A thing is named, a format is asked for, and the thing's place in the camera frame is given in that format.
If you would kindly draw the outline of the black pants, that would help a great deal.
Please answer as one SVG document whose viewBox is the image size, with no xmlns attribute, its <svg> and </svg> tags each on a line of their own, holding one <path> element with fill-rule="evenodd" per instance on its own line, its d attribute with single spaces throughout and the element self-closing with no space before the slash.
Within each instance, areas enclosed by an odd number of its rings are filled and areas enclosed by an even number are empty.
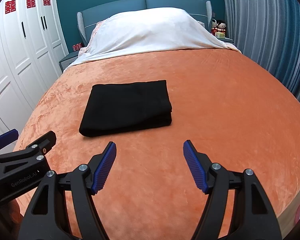
<svg viewBox="0 0 300 240">
<path fill-rule="evenodd" d="M 167 81 L 93 85 L 79 127 L 84 137 L 169 126 Z"/>
</svg>

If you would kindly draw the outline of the left grey nightstand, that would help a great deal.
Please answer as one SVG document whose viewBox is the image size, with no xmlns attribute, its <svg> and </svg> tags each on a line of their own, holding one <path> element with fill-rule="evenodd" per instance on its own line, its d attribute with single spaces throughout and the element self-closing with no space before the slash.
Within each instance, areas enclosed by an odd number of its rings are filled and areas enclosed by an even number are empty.
<svg viewBox="0 0 300 240">
<path fill-rule="evenodd" d="M 73 51 L 59 61 L 59 66 L 62 72 L 64 72 L 65 69 L 78 58 L 78 53 L 79 51 Z"/>
</svg>

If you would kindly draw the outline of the white wardrobe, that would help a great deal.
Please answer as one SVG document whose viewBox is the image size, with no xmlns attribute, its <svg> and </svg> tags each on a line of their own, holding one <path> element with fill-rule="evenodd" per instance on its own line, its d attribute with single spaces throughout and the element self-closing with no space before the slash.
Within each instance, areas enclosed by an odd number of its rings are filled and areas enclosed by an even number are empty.
<svg viewBox="0 0 300 240">
<path fill-rule="evenodd" d="M 23 130 L 67 54 L 56 0 L 0 1 L 0 134 Z"/>
</svg>

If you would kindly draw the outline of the orange velvet bed cover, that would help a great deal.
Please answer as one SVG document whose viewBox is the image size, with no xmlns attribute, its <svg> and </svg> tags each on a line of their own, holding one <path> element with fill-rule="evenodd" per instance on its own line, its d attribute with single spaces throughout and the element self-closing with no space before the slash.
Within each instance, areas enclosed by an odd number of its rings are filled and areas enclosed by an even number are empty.
<svg viewBox="0 0 300 240">
<path fill-rule="evenodd" d="M 79 126 L 95 84 L 166 80 L 170 126 L 86 138 Z M 190 239 L 202 215 L 183 143 L 228 170 L 252 169 L 280 215 L 300 191 L 300 103 L 269 72 L 226 49 L 175 50 L 72 66 L 42 96 L 15 149 L 54 131 L 57 173 L 101 153 L 117 156 L 94 203 L 110 239 Z"/>
</svg>

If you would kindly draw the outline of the red box on nightstand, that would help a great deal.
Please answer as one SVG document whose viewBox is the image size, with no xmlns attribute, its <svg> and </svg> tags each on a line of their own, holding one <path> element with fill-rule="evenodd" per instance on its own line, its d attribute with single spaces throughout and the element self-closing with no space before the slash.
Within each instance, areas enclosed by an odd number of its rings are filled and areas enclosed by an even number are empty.
<svg viewBox="0 0 300 240">
<path fill-rule="evenodd" d="M 72 46 L 72 49 L 73 49 L 73 51 L 79 51 L 81 48 L 83 48 L 84 47 L 84 43 L 83 42 L 80 42 L 80 43 L 77 43 L 77 44 L 74 44 L 73 46 Z"/>
</svg>

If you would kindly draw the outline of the white pillow sheet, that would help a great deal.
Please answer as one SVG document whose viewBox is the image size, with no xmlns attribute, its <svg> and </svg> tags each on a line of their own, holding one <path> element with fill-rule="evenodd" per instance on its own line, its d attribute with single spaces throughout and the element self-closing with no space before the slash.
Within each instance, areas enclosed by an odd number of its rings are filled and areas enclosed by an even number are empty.
<svg viewBox="0 0 300 240">
<path fill-rule="evenodd" d="M 181 49 L 230 49 L 185 10 L 172 7 L 127 11 L 98 22 L 71 67 L 118 56 Z"/>
</svg>

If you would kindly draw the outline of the right nightstand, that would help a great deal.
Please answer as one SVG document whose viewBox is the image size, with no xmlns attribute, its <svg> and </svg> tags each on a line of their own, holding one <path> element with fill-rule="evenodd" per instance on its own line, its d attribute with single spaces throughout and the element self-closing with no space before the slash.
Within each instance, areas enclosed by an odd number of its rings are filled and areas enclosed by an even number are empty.
<svg viewBox="0 0 300 240">
<path fill-rule="evenodd" d="M 229 44 L 234 44 L 234 40 L 230 39 L 230 38 L 227 38 L 227 37 L 224 37 L 224 38 L 221 38 L 221 37 L 216 37 L 220 42 L 223 42 L 223 43 L 229 43 Z"/>
</svg>

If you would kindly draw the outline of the green box by dolls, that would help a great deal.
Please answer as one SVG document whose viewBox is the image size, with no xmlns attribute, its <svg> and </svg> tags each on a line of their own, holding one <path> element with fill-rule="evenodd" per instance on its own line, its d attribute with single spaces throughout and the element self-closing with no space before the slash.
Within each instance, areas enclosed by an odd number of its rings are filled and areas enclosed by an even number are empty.
<svg viewBox="0 0 300 240">
<path fill-rule="evenodd" d="M 217 37 L 217 38 L 225 38 L 225 33 L 217 31 L 217 32 L 215 32 L 215 37 Z"/>
</svg>

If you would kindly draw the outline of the red-dressed dolls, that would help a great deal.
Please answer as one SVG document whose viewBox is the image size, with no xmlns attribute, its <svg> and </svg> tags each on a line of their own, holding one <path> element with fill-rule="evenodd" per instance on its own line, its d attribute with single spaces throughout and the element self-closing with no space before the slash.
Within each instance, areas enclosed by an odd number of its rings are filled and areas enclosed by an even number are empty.
<svg viewBox="0 0 300 240">
<path fill-rule="evenodd" d="M 211 33 L 213 36 L 216 35 L 216 33 L 223 33 L 226 34 L 226 23 L 223 20 L 215 20 L 212 19 L 211 23 Z"/>
</svg>

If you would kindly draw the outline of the grey-blue curtain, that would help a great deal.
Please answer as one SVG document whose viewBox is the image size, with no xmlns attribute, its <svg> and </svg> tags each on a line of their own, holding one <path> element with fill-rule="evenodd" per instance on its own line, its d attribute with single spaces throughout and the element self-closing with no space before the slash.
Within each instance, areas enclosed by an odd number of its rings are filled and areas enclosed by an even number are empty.
<svg viewBox="0 0 300 240">
<path fill-rule="evenodd" d="M 300 102 L 300 3 L 224 0 L 227 35 Z"/>
</svg>

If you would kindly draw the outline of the blue bed headboard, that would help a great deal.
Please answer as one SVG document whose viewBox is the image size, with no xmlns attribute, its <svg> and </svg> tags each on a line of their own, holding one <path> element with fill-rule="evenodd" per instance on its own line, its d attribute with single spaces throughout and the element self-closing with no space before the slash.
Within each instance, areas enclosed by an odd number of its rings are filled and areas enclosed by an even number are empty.
<svg viewBox="0 0 300 240">
<path fill-rule="evenodd" d="M 209 0 L 119 0 L 97 5 L 77 13 L 77 26 L 86 46 L 97 23 L 115 14 L 152 8 L 173 7 L 185 10 L 211 31 L 212 4 Z"/>
</svg>

